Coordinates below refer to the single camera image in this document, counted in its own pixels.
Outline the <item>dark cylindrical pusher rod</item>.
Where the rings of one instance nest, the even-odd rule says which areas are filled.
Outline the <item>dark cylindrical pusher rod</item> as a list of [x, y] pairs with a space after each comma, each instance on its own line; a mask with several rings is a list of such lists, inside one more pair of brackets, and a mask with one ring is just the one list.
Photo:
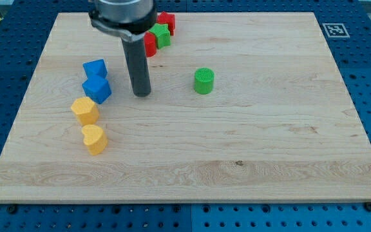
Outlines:
[[149, 69], [147, 65], [144, 35], [134, 41], [122, 41], [131, 87], [137, 97], [146, 97], [151, 93]]

